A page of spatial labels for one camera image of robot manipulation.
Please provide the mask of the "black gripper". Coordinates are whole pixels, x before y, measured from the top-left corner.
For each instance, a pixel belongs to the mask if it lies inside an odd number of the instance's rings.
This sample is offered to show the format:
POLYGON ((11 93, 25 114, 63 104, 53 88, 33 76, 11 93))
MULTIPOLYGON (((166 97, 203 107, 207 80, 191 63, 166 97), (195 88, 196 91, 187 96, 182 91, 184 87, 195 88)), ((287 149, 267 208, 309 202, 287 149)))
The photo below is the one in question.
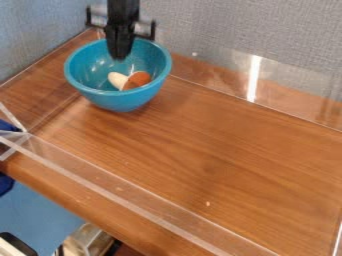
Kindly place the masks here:
POLYGON ((85 25, 104 29, 107 48, 114 59, 124 59, 130 55, 135 37, 155 40, 156 21, 140 13, 140 0, 104 0, 88 5, 85 25))

